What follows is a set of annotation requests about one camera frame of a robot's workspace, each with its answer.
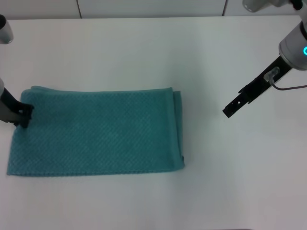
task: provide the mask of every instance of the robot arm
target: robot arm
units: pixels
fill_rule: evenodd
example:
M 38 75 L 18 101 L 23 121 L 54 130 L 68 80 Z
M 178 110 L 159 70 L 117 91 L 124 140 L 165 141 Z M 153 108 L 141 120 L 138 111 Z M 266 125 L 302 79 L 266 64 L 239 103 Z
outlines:
M 245 104 L 254 101 L 271 86 L 279 90 L 307 87 L 280 89 L 274 84 L 291 69 L 307 70 L 307 5 L 305 1 L 307 0 L 243 0 L 243 6 L 250 12 L 261 10 L 270 4 L 280 7 L 291 3 L 302 21 L 279 43 L 280 56 L 250 84 L 241 89 L 240 95 L 225 107 L 223 112 L 228 118 Z
M 13 40 L 13 33 L 8 21 L 0 15 L 0 44 L 8 44 Z M 0 78 L 0 120 L 27 128 L 31 119 L 33 106 L 17 101 L 4 87 Z

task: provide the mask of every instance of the white table surface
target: white table surface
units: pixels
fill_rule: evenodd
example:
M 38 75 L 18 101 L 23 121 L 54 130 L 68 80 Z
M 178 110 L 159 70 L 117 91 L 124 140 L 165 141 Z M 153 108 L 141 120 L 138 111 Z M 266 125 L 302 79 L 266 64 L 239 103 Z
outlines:
M 70 91 L 173 87 L 186 168 L 172 173 L 6 176 L 14 126 L 0 123 L 1 230 L 305 230 L 307 89 L 270 89 L 230 119 L 237 92 L 278 56 L 298 16 L 10 21 L 0 76 Z M 307 84 L 292 70 L 280 87 Z

